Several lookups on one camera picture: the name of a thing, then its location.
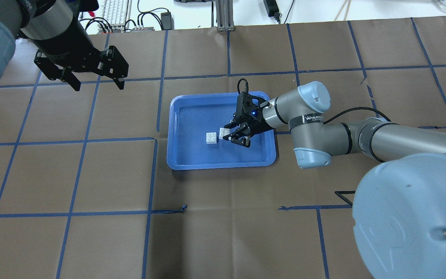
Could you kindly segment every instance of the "blue tray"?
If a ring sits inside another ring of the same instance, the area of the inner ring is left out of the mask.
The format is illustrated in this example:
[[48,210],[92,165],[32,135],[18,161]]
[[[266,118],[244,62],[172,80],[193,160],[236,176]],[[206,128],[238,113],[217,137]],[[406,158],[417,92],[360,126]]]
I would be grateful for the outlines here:
[[[252,95],[269,100],[263,92]],[[276,145],[273,130],[251,138],[245,148],[224,139],[206,144],[206,133],[220,133],[232,120],[238,93],[187,95],[175,97],[170,104],[168,154],[166,162],[174,170],[262,167],[273,164]]]

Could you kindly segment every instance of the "black cable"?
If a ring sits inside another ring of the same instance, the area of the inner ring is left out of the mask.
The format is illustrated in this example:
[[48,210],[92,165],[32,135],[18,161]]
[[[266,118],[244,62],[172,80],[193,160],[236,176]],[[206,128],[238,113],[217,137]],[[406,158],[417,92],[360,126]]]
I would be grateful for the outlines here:
[[211,0],[211,27],[214,27],[214,1]]
[[[145,11],[141,11],[141,10],[140,10],[140,8],[139,8],[139,3],[140,3],[140,0],[137,0],[137,11],[139,11],[139,12],[142,14],[142,13],[144,13]],[[156,11],[156,10],[159,10],[159,9],[165,9],[167,12],[170,12],[170,10],[169,10],[169,9],[166,9],[166,8],[156,8],[156,9],[152,9],[152,10],[150,10],[150,11]]]
[[110,27],[111,32],[113,32],[113,26],[111,26],[111,24],[106,19],[104,19],[103,17],[96,16],[96,17],[93,17],[92,19],[102,19],[104,22],[107,23],[108,27]]
[[352,202],[344,196],[349,194],[355,194],[355,191],[335,191],[335,195],[341,198],[342,201],[346,202],[348,205],[352,206]]
[[329,122],[335,120],[336,118],[344,115],[347,112],[351,112],[351,111],[355,111],[355,110],[369,110],[369,111],[374,111],[375,113],[381,115],[381,117],[385,118],[385,120],[387,120],[388,122],[391,122],[390,118],[388,118],[386,115],[384,115],[381,111],[377,110],[377,109],[373,109],[373,108],[369,108],[369,107],[356,107],[356,108],[352,108],[352,109],[348,109],[348,110],[344,110],[342,112],[340,112],[339,114],[337,114],[336,116],[333,116],[332,118],[326,120],[324,122],[324,124],[328,124]]
[[246,93],[248,93],[249,92],[249,83],[247,82],[247,80],[246,79],[244,79],[244,78],[241,78],[241,79],[239,79],[239,81],[238,81],[238,83],[237,83],[237,91],[238,91],[238,93],[240,94],[240,82],[241,81],[244,81],[245,82],[245,89],[244,89],[244,92],[246,92]]
[[294,3],[295,3],[295,0],[292,0],[292,5],[290,5],[290,9],[288,9],[288,13],[286,14],[285,21],[283,22],[284,24],[286,23],[288,16],[290,15],[290,11],[292,11],[292,7],[293,7]]
[[89,21],[86,25],[85,25],[85,30],[87,30],[87,28],[89,28],[89,26],[91,25],[92,22],[97,22],[99,24],[99,26],[101,27],[101,29],[103,30],[104,33],[107,33],[105,30],[105,26],[103,25],[104,22],[101,21],[96,21],[95,19],[92,18],[83,18],[80,19],[79,21]]
[[164,30],[164,27],[163,27],[163,23],[161,22],[161,18],[159,18],[159,16],[157,15],[157,14],[154,14],[153,12],[146,12],[146,13],[144,13],[144,14],[139,14],[138,16],[137,16],[137,23],[139,23],[139,17],[140,17],[140,25],[141,26],[144,26],[144,23],[143,23],[143,18],[144,18],[144,16],[146,15],[146,14],[150,14],[151,16],[154,16],[154,19],[156,19],[156,21],[159,23],[159,25],[160,25],[160,27],[161,27],[161,30]]
[[99,23],[99,25],[101,25],[101,28],[103,29],[104,33],[109,33],[110,32],[108,27],[106,26],[106,23],[104,23],[103,21],[97,21],[95,19],[89,19],[89,22],[85,25],[85,30],[87,30],[87,28],[89,28],[89,26],[91,26],[91,24],[93,22]]
[[131,22],[133,23],[133,25],[135,26],[135,29],[137,28],[137,24],[135,23],[135,21],[129,19],[129,20],[125,21],[124,32],[126,32],[126,30],[127,30],[127,24],[128,24],[130,21],[131,21]]

